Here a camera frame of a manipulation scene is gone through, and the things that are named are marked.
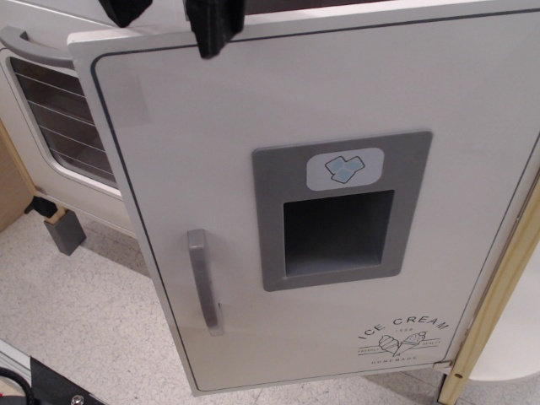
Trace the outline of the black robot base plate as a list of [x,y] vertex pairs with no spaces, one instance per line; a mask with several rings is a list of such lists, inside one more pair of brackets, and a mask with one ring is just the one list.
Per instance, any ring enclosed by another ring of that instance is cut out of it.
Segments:
[[16,370],[1,368],[1,377],[13,382],[21,396],[1,395],[1,404],[94,404],[103,405],[97,396],[63,375],[30,357],[30,382]]

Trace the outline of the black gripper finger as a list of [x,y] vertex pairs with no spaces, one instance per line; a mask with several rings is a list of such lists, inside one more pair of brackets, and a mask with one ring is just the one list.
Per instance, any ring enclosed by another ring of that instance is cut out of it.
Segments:
[[118,27],[125,28],[138,19],[152,4],[152,0],[99,0],[107,17]]
[[201,58],[216,57],[244,28],[245,0],[187,0],[185,9]]

